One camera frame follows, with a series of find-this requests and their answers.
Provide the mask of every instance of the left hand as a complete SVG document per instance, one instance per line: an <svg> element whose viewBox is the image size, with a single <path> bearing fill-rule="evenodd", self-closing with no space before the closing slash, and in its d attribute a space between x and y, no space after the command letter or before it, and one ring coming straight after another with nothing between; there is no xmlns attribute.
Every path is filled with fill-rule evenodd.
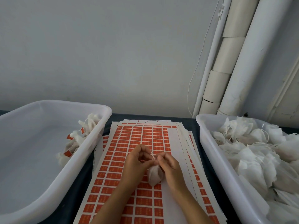
<svg viewBox="0 0 299 224"><path fill-rule="evenodd" d="M159 161L152 159L151 150L145 145L137 145L126 157L119 186L132 193L141 182L147 169L158 165Z"/></svg>

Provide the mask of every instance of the white string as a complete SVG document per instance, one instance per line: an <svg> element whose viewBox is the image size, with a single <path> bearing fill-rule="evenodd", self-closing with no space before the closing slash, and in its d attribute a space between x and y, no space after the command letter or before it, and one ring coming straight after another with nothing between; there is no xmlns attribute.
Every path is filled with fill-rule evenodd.
<svg viewBox="0 0 299 224"><path fill-rule="evenodd" d="M218 3L219 3L219 0L218 0L218 2L217 2L217 5L216 5L216 8L215 8L215 11L214 11L214 13L213 13L213 16L212 16L212 18L211 18L211 21L210 21L209 27L208 27L208 29L207 29L207 33L208 33L209 29L210 29L210 26L211 26L211 23L212 23L213 17L214 17L214 15L215 15L215 12L216 12L216 10L217 10ZM190 112L190 109L189 109L189 101L188 101L189 90L190 90L190 84L191 84L191 81L192 81L192 79L193 79L193 77L194 77L194 75L195 75L196 69L197 69L197 67L198 67L199 60L200 60L200 56L202 55L202 51L203 51L203 49L204 49L204 42L203 42L203 45L202 45L202 50L200 51L200 55L199 55L199 58L198 58L198 62L197 62L197 65L196 65L195 71L194 71L194 73L193 73L193 76L192 76L192 78L191 78L191 80L190 80L190 82L189 82L189 86L188 86L188 93L187 93L187 105L188 105L188 111L189 111L189 113L190 113L190 115L191 115L191 116L192 116L192 113Z"/></svg>

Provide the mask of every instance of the white wall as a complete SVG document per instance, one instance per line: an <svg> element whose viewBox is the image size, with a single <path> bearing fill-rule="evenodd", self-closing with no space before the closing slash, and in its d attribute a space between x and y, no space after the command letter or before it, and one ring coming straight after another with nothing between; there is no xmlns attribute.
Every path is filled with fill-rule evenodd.
<svg viewBox="0 0 299 224"><path fill-rule="evenodd" d="M0 0L0 110L58 99L190 117L188 84L217 1ZM217 22L215 14L191 111Z"/></svg>
<svg viewBox="0 0 299 224"><path fill-rule="evenodd" d="M294 0L240 113L267 120L271 101L299 55L299 0Z"/></svg>

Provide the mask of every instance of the orange label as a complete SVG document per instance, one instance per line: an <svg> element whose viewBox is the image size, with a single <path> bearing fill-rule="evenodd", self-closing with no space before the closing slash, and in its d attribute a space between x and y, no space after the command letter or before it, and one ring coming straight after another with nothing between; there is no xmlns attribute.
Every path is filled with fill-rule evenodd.
<svg viewBox="0 0 299 224"><path fill-rule="evenodd" d="M65 154L67 157L71 157L71 156L72 156L72 153L71 153L69 150L67 150L64 154Z"/></svg>
<svg viewBox="0 0 299 224"><path fill-rule="evenodd" d="M70 135L68 135L68 136L66 137L66 139L73 140L74 138L73 138L73 137L71 137Z"/></svg>

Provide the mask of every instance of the right hand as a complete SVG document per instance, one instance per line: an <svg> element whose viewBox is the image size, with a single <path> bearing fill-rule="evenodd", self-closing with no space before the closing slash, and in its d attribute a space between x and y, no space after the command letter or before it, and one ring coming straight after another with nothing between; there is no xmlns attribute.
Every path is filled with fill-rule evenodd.
<svg viewBox="0 0 299 224"><path fill-rule="evenodd" d="M188 192L183 173L178 161L168 152L157 154L160 166L165 172L167 184L175 200L180 194Z"/></svg>

